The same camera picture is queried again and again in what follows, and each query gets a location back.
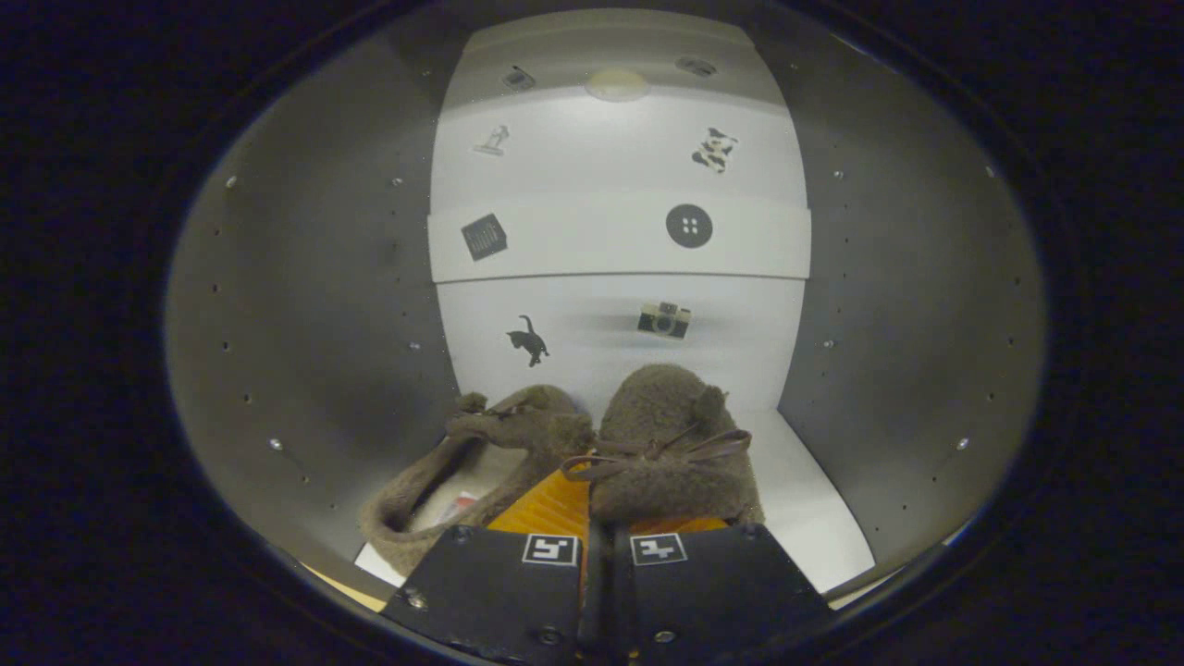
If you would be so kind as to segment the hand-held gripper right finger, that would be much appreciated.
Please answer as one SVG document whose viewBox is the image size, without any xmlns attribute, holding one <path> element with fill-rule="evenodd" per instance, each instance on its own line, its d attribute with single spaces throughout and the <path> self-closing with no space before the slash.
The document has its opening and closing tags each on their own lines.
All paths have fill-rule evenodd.
<svg viewBox="0 0 1184 666">
<path fill-rule="evenodd" d="M 592 648 L 601 662 L 767 662 L 834 617 L 762 525 L 610 531 Z"/>
</svg>

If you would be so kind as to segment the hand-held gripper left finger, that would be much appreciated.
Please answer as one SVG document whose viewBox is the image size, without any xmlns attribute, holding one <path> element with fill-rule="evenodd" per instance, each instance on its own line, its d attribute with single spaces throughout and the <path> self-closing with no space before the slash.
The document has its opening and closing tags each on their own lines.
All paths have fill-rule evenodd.
<svg viewBox="0 0 1184 666">
<path fill-rule="evenodd" d="M 488 526 L 449 527 L 381 611 L 490 662 L 577 662 L 588 482 L 549 474 Z"/>
</svg>

